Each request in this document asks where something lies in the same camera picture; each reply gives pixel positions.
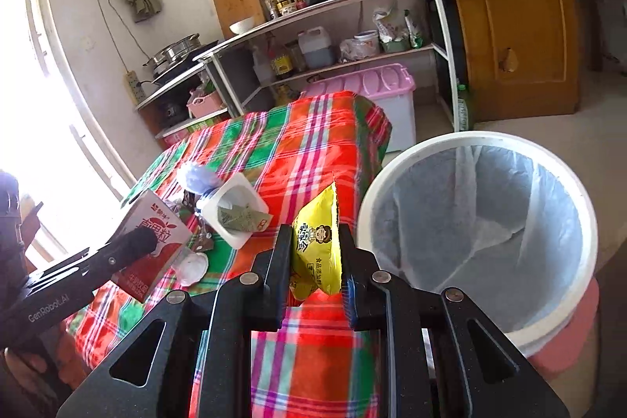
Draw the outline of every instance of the garbage bag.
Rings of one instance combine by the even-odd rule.
[[[582,251],[559,179],[499,147],[457,147],[409,167],[374,203],[380,267],[412,287],[462,289],[508,333],[551,312]]]

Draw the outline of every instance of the wooden door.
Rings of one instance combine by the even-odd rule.
[[[479,120],[575,111],[575,0],[457,0]]]

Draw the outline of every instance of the metal shelving unit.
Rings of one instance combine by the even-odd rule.
[[[211,114],[207,114],[206,116],[203,116],[201,118],[186,119],[185,121],[181,121],[180,123],[178,123],[177,125],[174,125],[173,127],[165,128],[164,130],[161,130],[158,134],[155,135],[155,139],[162,139],[163,137],[167,137],[168,135],[176,133],[179,130],[183,130],[184,128],[191,127],[192,125],[195,125],[196,123],[202,123],[203,121],[206,121],[207,119],[212,119],[212,118],[215,118],[216,116],[219,116],[220,114],[226,114],[226,113],[227,113],[227,109],[220,109],[220,110],[216,110],[215,112],[212,112]]]
[[[325,73],[325,72],[329,72],[329,71],[333,71],[336,69],[341,69],[343,67],[347,67],[347,66],[351,66],[351,65],[357,65],[357,64],[362,64],[365,62],[372,62],[375,60],[380,60],[380,59],[388,59],[390,57],[399,57],[399,56],[405,56],[405,55],[411,55],[414,52],[419,52],[419,51],[428,51],[428,50],[433,50],[435,52],[437,52],[438,54],[440,54],[440,56],[444,57],[444,59],[446,59],[446,61],[448,62],[448,70],[449,70],[449,78],[450,78],[450,83],[451,83],[451,99],[452,99],[452,104],[453,104],[453,112],[451,113],[450,109],[446,106],[446,104],[444,103],[444,101],[440,101],[440,105],[443,105],[447,115],[449,115],[449,117],[451,118],[451,122],[453,124],[453,128],[455,131],[459,131],[459,112],[458,112],[458,108],[457,108],[457,75],[455,72],[455,63],[453,61],[453,48],[452,48],[452,44],[451,44],[451,36],[450,36],[450,32],[449,32],[449,28],[448,28],[448,22],[446,20],[446,13],[444,12],[444,3],[442,0],[435,0],[435,4],[438,10],[438,15],[440,17],[440,25],[442,26],[442,33],[444,35],[444,49],[441,48],[440,46],[438,46],[435,43],[431,43],[429,45],[424,46],[421,49],[412,49],[409,51],[405,51],[405,52],[399,52],[396,54],[380,54],[380,56],[375,56],[375,57],[371,57],[369,59],[364,59],[361,61],[357,61],[357,62],[351,62],[351,63],[338,63],[336,65],[333,66],[329,66],[326,68],[322,68],[322,69],[317,69],[317,70],[309,70],[307,72],[301,73],[301,74],[297,74],[293,77],[290,77],[289,79],[285,79],[283,81],[278,81],[278,82],[273,82],[272,84],[267,84],[267,85],[261,85],[260,87],[257,87],[248,97],[246,98],[239,98],[233,88],[233,85],[231,83],[230,78],[228,77],[227,73],[224,70],[224,67],[222,66],[221,62],[220,62],[220,57],[223,56],[225,53],[227,53],[228,51],[234,49],[235,47],[239,47],[240,45],[242,45],[243,43],[252,40],[252,38],[258,37],[260,35],[263,35],[267,32],[270,31],[274,31],[276,29],[279,29],[280,27],[284,27],[288,24],[292,24],[294,22],[297,22],[299,20],[304,20],[306,18],[309,18],[310,16],[316,16],[319,15],[321,13],[327,12],[329,10],[333,10],[333,9],[337,9],[337,8],[341,8],[341,7],[345,7],[351,4],[355,4],[355,3],[359,3],[362,2],[364,0],[329,0],[320,4],[316,4],[315,6],[311,6],[308,8],[305,8],[303,10],[299,10],[295,13],[292,13],[290,15],[286,15],[286,16],[282,16],[281,18],[278,18],[276,20],[271,20],[270,22],[266,22],[265,24],[261,24],[253,29],[251,29],[250,31],[235,36],[233,38],[230,38],[227,41],[224,41],[223,43],[216,45],[215,47],[213,47],[212,49],[209,49],[208,51],[203,52],[202,54],[198,54],[198,56],[194,57],[194,60],[198,61],[198,64],[195,65],[194,67],[192,67],[191,69],[187,70],[185,73],[179,75],[177,78],[173,79],[172,81],[168,82],[166,85],[162,86],[160,89],[158,89],[155,93],[153,93],[152,95],[150,95],[148,98],[146,98],[146,100],[142,101],[142,103],[140,103],[137,106],[137,109],[141,109],[143,107],[145,107],[146,105],[148,105],[149,103],[151,103],[152,101],[154,101],[155,99],[157,99],[159,96],[161,96],[162,94],[164,94],[165,92],[169,91],[170,89],[172,89],[174,86],[181,84],[181,82],[187,80],[188,78],[190,78],[191,76],[195,75],[196,73],[198,73],[203,67],[205,68],[205,70],[207,71],[207,73],[209,74],[209,77],[211,79],[213,79],[215,81],[215,77],[214,77],[214,73],[217,72],[217,74],[219,75],[219,78],[221,79],[221,83],[224,86],[223,90],[219,90],[221,96],[223,97],[223,100],[225,101],[225,104],[230,106],[229,108],[229,113],[232,116],[240,116],[242,114],[244,114],[246,112],[246,105],[264,88],[266,87],[270,87],[272,85],[277,85],[277,84],[281,84],[284,82],[290,82],[290,81],[294,81],[294,80],[298,80],[298,79],[302,79],[302,78],[306,78],[308,76],[312,76],[312,75],[316,75],[316,74],[320,74],[320,73]],[[214,70],[212,71],[211,68],[209,68],[209,64],[212,63],[212,65],[214,66]]]

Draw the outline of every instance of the window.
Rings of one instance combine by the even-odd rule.
[[[87,109],[47,0],[0,0],[0,20],[0,168],[44,203],[27,250],[42,267],[105,241],[134,179]]]

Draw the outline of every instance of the plastic bag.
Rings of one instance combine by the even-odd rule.
[[[416,21],[412,18],[409,10],[405,10],[405,24],[410,31],[410,45],[413,49],[422,47],[422,34]]]
[[[376,53],[372,50],[372,44],[366,41],[359,41],[355,38],[343,40],[340,43],[340,62],[353,62],[367,59],[377,54],[379,51],[377,43]]]
[[[198,209],[202,209],[205,200],[223,184],[214,171],[193,161],[181,165],[176,171],[176,181],[184,190],[200,196],[196,202]]]
[[[415,162],[373,212],[382,270],[436,293],[459,287],[505,332],[551,312],[581,258],[578,211],[559,178],[499,147]]]
[[[379,5],[372,12],[372,21],[377,26],[381,43],[410,38],[404,13],[398,9],[397,0],[379,0]]]
[[[328,295],[340,292],[342,262],[335,181],[306,204],[292,227],[290,290],[303,301],[316,289]]]

